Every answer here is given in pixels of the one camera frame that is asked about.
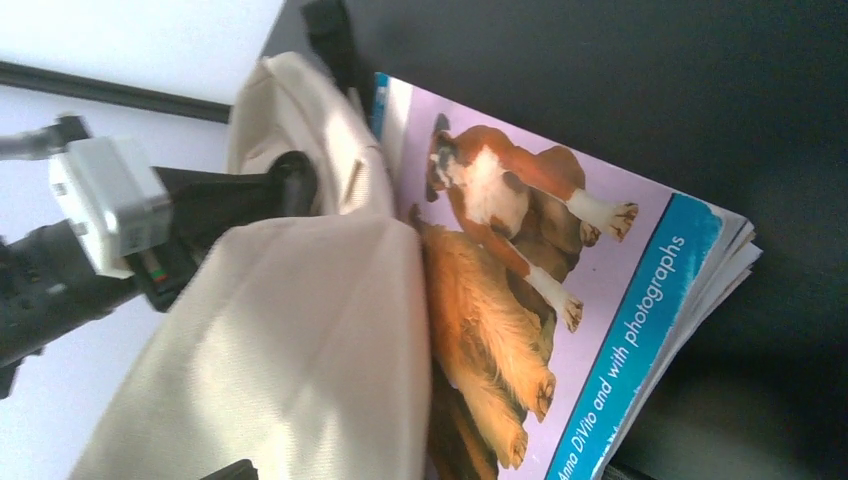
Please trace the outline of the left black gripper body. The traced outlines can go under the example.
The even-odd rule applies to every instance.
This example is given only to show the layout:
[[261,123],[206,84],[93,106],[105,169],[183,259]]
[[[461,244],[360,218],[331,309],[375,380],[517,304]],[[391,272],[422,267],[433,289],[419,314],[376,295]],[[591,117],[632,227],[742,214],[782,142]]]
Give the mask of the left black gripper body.
[[130,275],[96,274],[71,224],[60,221],[1,245],[1,396],[18,367],[48,343],[144,297],[164,313],[229,229],[283,217],[308,217],[317,199],[316,168],[301,151],[276,157],[258,174],[155,167],[173,202],[169,237],[152,259],[130,256]]

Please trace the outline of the beige canvas backpack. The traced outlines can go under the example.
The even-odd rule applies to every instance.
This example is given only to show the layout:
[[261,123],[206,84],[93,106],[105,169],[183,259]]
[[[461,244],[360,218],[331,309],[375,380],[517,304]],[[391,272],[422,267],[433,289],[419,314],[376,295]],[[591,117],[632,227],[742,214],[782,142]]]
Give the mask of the beige canvas backpack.
[[431,359],[419,241],[398,220],[363,117],[289,51],[259,60],[231,110],[227,171],[302,150],[318,213],[224,234],[165,315],[71,470],[200,479],[421,479]]

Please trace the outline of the dog bark reader book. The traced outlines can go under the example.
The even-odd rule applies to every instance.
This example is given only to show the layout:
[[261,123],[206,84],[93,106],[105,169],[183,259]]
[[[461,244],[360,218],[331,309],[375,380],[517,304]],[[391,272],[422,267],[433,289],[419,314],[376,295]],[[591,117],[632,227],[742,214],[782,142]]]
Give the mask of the dog bark reader book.
[[372,128],[420,235],[431,479],[598,479],[761,251],[745,217],[386,73]]

